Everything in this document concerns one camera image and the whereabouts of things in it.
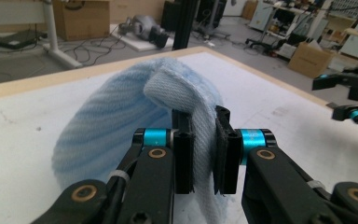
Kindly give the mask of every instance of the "ribbed fabric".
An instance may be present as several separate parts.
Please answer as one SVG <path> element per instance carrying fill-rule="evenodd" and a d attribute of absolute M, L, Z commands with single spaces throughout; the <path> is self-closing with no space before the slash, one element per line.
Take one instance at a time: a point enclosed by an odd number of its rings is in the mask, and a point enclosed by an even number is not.
<path fill-rule="evenodd" d="M 63 188 L 88 178 L 106 181 L 137 128 L 170 128 L 172 109 L 191 114 L 194 185 L 208 223 L 222 223 L 225 201 L 213 195 L 216 88 L 175 59 L 138 63 L 108 79 L 63 130 L 52 167 Z"/>

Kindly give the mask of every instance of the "light blue fabric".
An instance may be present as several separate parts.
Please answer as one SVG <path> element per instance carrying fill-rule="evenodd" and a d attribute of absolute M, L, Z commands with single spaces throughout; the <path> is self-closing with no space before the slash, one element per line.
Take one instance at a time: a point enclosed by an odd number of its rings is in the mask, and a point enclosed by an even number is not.
<path fill-rule="evenodd" d="M 196 199 L 208 223 L 222 223 L 225 202 L 213 195 L 216 88 L 175 59 L 138 63 L 107 80 L 63 130 L 52 158 L 63 188 L 88 178 L 106 181 L 137 128 L 170 128 L 172 109 L 191 114 Z"/>

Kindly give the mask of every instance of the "brown box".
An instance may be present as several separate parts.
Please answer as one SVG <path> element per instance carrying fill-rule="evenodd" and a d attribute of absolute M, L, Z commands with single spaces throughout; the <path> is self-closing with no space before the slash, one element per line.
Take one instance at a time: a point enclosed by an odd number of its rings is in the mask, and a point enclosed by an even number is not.
<path fill-rule="evenodd" d="M 135 15 L 151 16 L 157 23 L 161 22 L 165 0 L 111 0 L 110 22 L 119 24 Z"/>
<path fill-rule="evenodd" d="M 255 14 L 256 7 L 257 1 L 247 1 L 243 7 L 242 17 L 248 21 L 251 21 L 253 15 Z"/>
<path fill-rule="evenodd" d="M 289 68 L 307 77 L 318 77 L 330 64 L 333 52 L 315 49 L 302 42 L 289 63 Z"/>
<path fill-rule="evenodd" d="M 53 1 L 57 35 L 65 40 L 109 36 L 109 2 Z"/>

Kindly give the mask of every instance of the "tabletop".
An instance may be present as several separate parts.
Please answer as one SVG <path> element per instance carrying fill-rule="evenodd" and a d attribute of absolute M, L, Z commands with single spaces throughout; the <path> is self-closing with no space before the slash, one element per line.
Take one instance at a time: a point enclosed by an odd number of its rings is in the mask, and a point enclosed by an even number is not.
<path fill-rule="evenodd" d="M 0 84 L 0 223 L 29 223 L 47 211 L 62 191 L 51 170 L 62 129 L 108 78 L 157 57 L 177 58 L 208 78 L 231 110 L 233 128 L 272 130 L 280 148 L 328 191 L 337 182 L 358 182 L 358 125 L 331 120 L 326 102 L 224 55 L 183 49 Z M 245 169 L 226 223 L 246 223 Z M 194 202 L 178 206 L 174 223 L 202 223 Z"/>

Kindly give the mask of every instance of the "black pole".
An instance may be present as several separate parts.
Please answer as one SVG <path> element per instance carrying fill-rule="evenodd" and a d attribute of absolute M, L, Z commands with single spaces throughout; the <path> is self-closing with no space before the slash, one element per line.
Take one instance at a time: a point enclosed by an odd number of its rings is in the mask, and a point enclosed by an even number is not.
<path fill-rule="evenodd" d="M 197 0 L 182 0 L 172 50 L 186 49 L 196 14 Z"/>

